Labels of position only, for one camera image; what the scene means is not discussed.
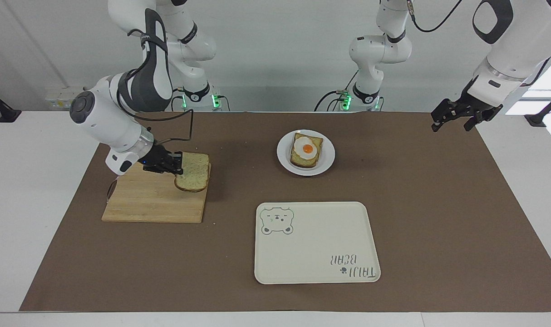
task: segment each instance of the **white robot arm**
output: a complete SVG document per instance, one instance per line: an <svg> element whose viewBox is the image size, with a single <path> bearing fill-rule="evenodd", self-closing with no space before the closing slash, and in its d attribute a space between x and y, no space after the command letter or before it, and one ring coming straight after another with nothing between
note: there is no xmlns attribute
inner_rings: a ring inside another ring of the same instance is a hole
<svg viewBox="0 0 551 327"><path fill-rule="evenodd" d="M497 23L489 33L475 26L475 16L491 6ZM473 16L475 33L489 44L491 52L473 73L457 101L444 99L433 110L433 131L450 120L469 117L467 131L492 120L502 102L535 73L551 56L551 0L482 0Z"/></svg>
<svg viewBox="0 0 551 327"><path fill-rule="evenodd" d="M384 74L378 64L397 64L406 61L412 43L406 35L407 0L381 0L377 26L384 35L358 37L350 44L350 58L358 65L356 82L349 89L352 106L370 110L374 107Z"/></svg>
<svg viewBox="0 0 551 327"><path fill-rule="evenodd" d="M140 36L143 64L137 69L104 77L91 90L80 93L72 102L70 117L110 147L106 163L116 174L126 173L137 161L141 161L145 170L182 174L181 154L166 151L132 117L137 112L164 111L170 104L172 84L168 61L172 48L175 58L181 56L183 60L206 60L215 54L215 44L198 32L182 7L186 1L108 1L114 22L128 35ZM183 81L187 84L191 79L187 77Z"/></svg>

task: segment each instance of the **bear face drawing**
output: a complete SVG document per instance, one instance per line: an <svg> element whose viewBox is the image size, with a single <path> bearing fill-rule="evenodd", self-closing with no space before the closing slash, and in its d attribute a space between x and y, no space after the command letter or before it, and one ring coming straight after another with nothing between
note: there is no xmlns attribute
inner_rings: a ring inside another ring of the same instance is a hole
<svg viewBox="0 0 551 327"><path fill-rule="evenodd" d="M265 235L271 232L283 232L286 235L292 234L292 220L294 219L294 211L283 208L263 209L259 213L261 218L261 232Z"/></svg>

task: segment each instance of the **slice of bread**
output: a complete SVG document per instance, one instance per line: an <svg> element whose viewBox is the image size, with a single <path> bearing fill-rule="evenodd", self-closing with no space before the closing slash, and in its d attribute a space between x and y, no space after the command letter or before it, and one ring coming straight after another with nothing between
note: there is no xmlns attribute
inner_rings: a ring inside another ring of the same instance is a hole
<svg viewBox="0 0 551 327"><path fill-rule="evenodd" d="M201 192L209 184L209 155L203 153L182 153L182 175L174 176L174 186L181 191Z"/></svg>
<svg viewBox="0 0 551 327"><path fill-rule="evenodd" d="M309 159L309 160L303 159L302 157L300 157L300 155L298 155L296 153L296 151L294 151L294 143L296 142L296 139L299 139L300 137L307 137L314 143L318 153L312 159ZM291 158L290 158L290 162L292 163L292 165L298 166L298 167L301 167L301 168L313 168L313 167L315 167L316 164L318 163L318 159L320 159L320 155L322 153L322 143L323 142L324 142L324 139L322 139L321 137L307 136L307 135L304 135L302 133L296 133L294 135L294 142L292 143L292 154L291 154Z"/></svg>

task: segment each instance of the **brown tabletop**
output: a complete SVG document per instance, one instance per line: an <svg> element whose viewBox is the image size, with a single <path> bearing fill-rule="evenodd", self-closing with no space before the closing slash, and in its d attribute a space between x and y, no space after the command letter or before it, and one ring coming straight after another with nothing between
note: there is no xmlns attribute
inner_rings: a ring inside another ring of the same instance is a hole
<svg viewBox="0 0 551 327"><path fill-rule="evenodd" d="M551 311L551 260L478 132L430 125L429 114L195 114L193 140L167 148L211 156L199 225L102 222L115 176L101 145L21 310ZM158 139L187 128L147 126ZM301 178L279 164L277 143L296 129L334 143L330 170ZM255 208L284 201L364 203L379 281L259 284Z"/></svg>

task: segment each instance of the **white plate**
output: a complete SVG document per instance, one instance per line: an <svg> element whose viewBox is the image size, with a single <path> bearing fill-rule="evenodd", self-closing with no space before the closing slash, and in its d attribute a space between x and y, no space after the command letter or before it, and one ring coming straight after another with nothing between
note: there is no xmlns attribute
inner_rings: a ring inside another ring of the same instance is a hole
<svg viewBox="0 0 551 327"><path fill-rule="evenodd" d="M362 203L257 207L255 279L260 283L370 283L380 276L369 215Z"/></svg>
<svg viewBox="0 0 551 327"><path fill-rule="evenodd" d="M322 143L322 153L320 153L320 159L318 163L313 168L300 168L295 166L290 161L290 156L292 153L292 145L294 145L294 135L296 133L302 133L307 136L321 137L324 139ZM334 145L325 137L325 135L315 132L309 129L300 129L289 132L280 139L280 142L277 145L277 158L280 160L282 166L288 171L298 174L300 176L315 176L321 174L328 170L334 163L334 158L336 157L336 150Z"/></svg>

